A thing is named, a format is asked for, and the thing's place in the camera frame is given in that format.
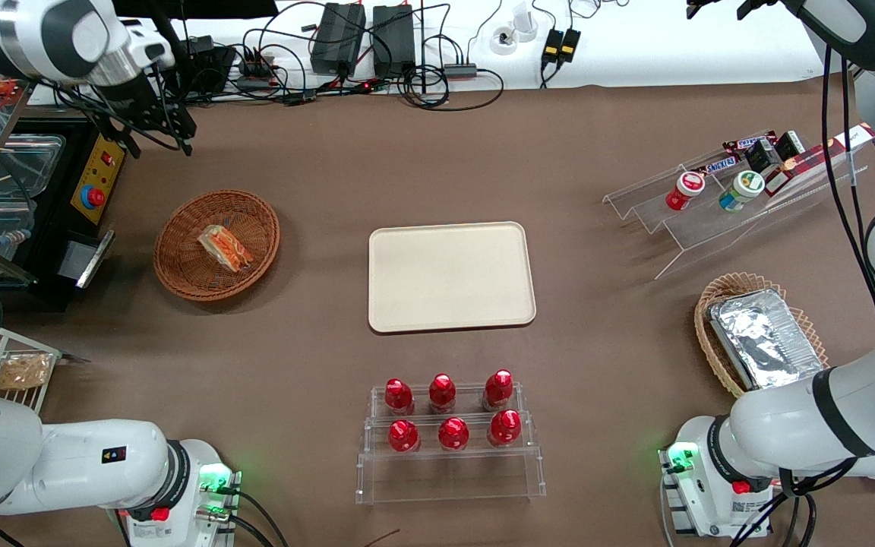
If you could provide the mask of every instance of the yellow control panel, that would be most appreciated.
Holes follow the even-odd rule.
[[[107,207],[107,198],[114,189],[121,166],[124,165],[124,150],[105,138],[97,138],[87,166],[80,176],[70,205],[80,211],[93,224],[100,225],[100,217]]]

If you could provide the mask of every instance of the beige tray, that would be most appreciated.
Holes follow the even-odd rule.
[[[520,224],[382,228],[371,234],[368,320],[375,331],[524,325],[534,318]]]

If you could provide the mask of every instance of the power supply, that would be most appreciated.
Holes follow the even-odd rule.
[[[313,72],[340,77],[353,74],[365,28],[367,10],[362,4],[326,3],[313,52],[309,55]]]
[[[407,4],[374,6],[371,44],[374,45],[374,72],[377,77],[399,77],[417,65],[414,58],[414,18],[411,13],[412,9]]]

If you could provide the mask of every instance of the brown table surface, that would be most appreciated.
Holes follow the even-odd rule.
[[[362,547],[396,527],[378,547],[660,547],[657,447],[684,420],[726,413],[733,402],[692,330],[704,286],[729,271],[780,283],[837,365],[875,345],[875,320],[831,200],[653,281],[670,245],[621,222],[602,198],[760,128],[795,128],[815,142],[819,111],[817,81],[508,91],[462,114],[361,96],[194,109],[193,157],[145,146],[125,167],[106,218],[118,233],[114,255],[82,301],[65,315],[9,316],[7,326],[93,361],[56,369],[45,422],[149,419],[168,437],[214,444],[294,547]],[[832,134],[841,127],[834,122]],[[869,218],[875,153],[861,155]],[[269,200],[282,248],[247,298],[194,305],[160,286],[153,243],[178,205],[221,188]],[[369,233],[496,220],[527,232],[539,310],[531,325],[371,331]],[[482,381],[497,367],[527,388],[546,498],[354,505],[372,385],[426,382],[438,371]],[[847,479],[817,501],[813,545],[875,545],[875,482]],[[751,544],[780,542],[785,520]],[[95,508],[0,526],[27,547],[121,545]],[[239,534],[240,545],[252,543]]]

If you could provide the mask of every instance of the red bottle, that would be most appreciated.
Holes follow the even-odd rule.
[[[470,435],[468,425],[460,418],[445,419],[437,429],[437,439],[441,447],[449,451],[465,450]]]
[[[454,412],[454,396],[458,389],[447,374],[441,373],[434,377],[428,395],[431,396],[431,411],[434,413]]]
[[[414,394],[411,394],[410,386],[398,378],[387,381],[383,400],[394,416],[410,416],[414,413]]]
[[[511,397],[513,384],[511,384],[511,373],[501,369],[485,382],[485,391],[482,394],[482,406],[489,412],[500,411],[508,404],[508,398]]]
[[[522,433],[522,416],[514,409],[504,409],[488,425],[488,442],[493,447],[506,447],[518,440]]]
[[[387,440],[396,451],[421,450],[421,436],[417,433],[417,426],[413,422],[407,422],[406,419],[398,419],[391,423]]]

